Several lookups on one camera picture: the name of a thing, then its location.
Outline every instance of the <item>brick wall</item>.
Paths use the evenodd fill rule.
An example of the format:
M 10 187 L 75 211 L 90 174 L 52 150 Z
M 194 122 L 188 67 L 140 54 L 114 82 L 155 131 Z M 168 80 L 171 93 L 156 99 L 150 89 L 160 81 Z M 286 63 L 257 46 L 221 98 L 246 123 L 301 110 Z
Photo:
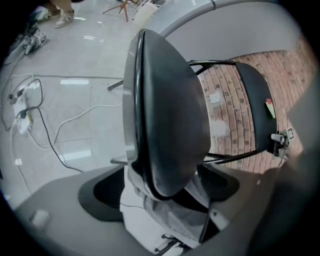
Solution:
M 291 127 L 288 111 L 301 97 L 316 71 L 316 60 L 308 43 L 301 38 L 292 51 L 272 51 L 249 54 L 233 59 L 256 68 L 268 83 L 276 112 L 278 130 Z M 218 92 L 220 101 L 207 106 L 211 125 L 222 134 L 211 135 L 211 153 L 238 155 L 255 150 L 251 109 L 240 75 L 234 66 L 216 65 L 199 75 L 205 95 Z M 290 152 L 303 150 L 298 135 Z M 228 167 L 263 173 L 280 164 L 280 159 L 268 152 L 226 163 Z

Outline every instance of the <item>white cloth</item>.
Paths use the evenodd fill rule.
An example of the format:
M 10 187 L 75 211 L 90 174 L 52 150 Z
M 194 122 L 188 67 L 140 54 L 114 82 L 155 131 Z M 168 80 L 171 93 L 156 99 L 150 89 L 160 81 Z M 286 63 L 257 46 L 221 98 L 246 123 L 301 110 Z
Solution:
M 162 235 L 172 235 L 191 248 L 199 245 L 207 214 L 187 209 L 173 200 L 156 201 L 135 188 L 128 180 L 128 168 L 124 170 L 125 188 L 120 202 L 129 206 L 140 206 L 144 209 L 120 205 L 125 228 L 147 250 L 155 253 L 164 240 Z M 194 175 L 185 189 L 202 205 L 208 207 L 209 198 L 204 191 L 200 178 Z

